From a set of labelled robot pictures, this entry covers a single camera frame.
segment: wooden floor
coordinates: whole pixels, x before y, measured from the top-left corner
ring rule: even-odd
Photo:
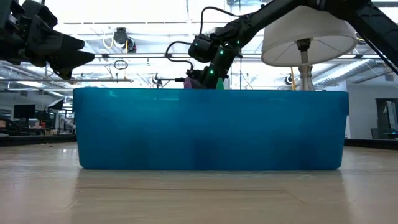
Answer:
[[[83,170],[75,144],[0,148],[0,223],[393,224],[398,151],[335,172]]]

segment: lamp base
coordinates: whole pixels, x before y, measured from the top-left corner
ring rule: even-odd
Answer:
[[[305,64],[298,68],[300,71],[300,90],[315,91],[312,83],[312,65]]]

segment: lamp stand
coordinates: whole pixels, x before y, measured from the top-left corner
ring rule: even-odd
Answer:
[[[308,63],[308,49],[311,45],[311,39],[302,39],[297,41],[297,47],[301,51],[301,63],[298,67],[300,71],[300,90],[315,91],[312,83],[312,65]]]

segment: purple object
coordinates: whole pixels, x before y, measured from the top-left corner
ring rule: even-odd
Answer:
[[[191,84],[191,78],[187,77],[184,81],[184,89],[191,89],[192,84]]]

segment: computer monitor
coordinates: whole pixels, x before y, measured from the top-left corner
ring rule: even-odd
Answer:
[[[14,105],[14,118],[35,118],[36,105]]]
[[[47,111],[39,111],[39,110],[37,110],[35,117],[39,121],[50,121],[51,120],[49,112],[47,112]]]

